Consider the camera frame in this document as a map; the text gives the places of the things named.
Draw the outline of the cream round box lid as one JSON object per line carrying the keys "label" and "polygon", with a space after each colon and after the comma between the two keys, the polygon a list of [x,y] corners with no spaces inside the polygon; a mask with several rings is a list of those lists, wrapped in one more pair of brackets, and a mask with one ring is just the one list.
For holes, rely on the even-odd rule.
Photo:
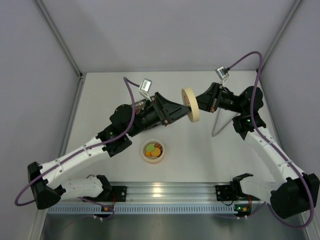
{"label": "cream round box lid", "polygon": [[200,109],[193,90],[190,87],[185,87],[181,90],[182,102],[186,107],[190,108],[190,113],[187,115],[192,123],[200,120]]}

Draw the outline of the red brown sushi snack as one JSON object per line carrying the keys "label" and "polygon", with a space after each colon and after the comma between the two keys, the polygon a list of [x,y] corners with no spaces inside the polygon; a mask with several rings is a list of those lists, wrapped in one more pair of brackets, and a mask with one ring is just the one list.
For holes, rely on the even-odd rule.
{"label": "red brown sushi snack", "polygon": [[161,146],[160,144],[158,144],[158,143],[156,143],[154,146],[155,146],[156,148],[162,149],[162,146]]}

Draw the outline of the green round cookie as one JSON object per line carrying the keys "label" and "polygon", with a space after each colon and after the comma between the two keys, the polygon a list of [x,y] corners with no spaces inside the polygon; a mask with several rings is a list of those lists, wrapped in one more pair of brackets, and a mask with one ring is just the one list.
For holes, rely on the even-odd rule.
{"label": "green round cookie", "polygon": [[146,152],[151,153],[151,152],[153,152],[153,151],[155,150],[155,145],[154,145],[153,143],[148,144],[148,145],[146,146],[145,150],[146,150]]}

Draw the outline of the orange round cracker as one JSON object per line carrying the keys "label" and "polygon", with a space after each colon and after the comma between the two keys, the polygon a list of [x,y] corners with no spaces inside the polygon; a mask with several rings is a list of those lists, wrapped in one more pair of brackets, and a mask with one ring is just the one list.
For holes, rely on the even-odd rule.
{"label": "orange round cracker", "polygon": [[162,154],[161,149],[155,147],[154,151],[151,152],[151,156],[153,157],[159,157]]}

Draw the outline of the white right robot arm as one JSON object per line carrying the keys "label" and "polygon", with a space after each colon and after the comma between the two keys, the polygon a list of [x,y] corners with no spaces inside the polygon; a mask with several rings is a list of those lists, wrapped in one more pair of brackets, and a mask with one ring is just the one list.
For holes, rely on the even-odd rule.
{"label": "white right robot arm", "polygon": [[235,198],[256,197],[268,203],[281,219],[314,210],[320,180],[314,173],[307,174],[296,166],[270,134],[259,115],[264,105],[259,87],[249,86],[235,95],[221,84],[212,83],[196,100],[202,111],[213,113],[223,109],[237,113],[232,119],[235,132],[258,154],[273,177],[271,182],[251,173],[234,177],[230,186]]}

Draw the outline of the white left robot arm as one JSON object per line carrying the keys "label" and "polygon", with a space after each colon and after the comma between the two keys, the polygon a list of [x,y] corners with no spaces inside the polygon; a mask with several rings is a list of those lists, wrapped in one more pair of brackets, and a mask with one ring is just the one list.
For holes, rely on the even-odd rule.
{"label": "white left robot arm", "polygon": [[148,99],[122,104],[110,116],[111,124],[83,146],[50,162],[29,164],[28,182],[37,209],[48,209],[61,200],[75,198],[104,202],[112,191],[106,176],[71,177],[100,160],[123,152],[132,145],[131,137],[146,130],[167,126],[187,115],[191,121],[198,121],[195,95],[186,88],[181,93],[182,104],[172,102],[158,92]]}

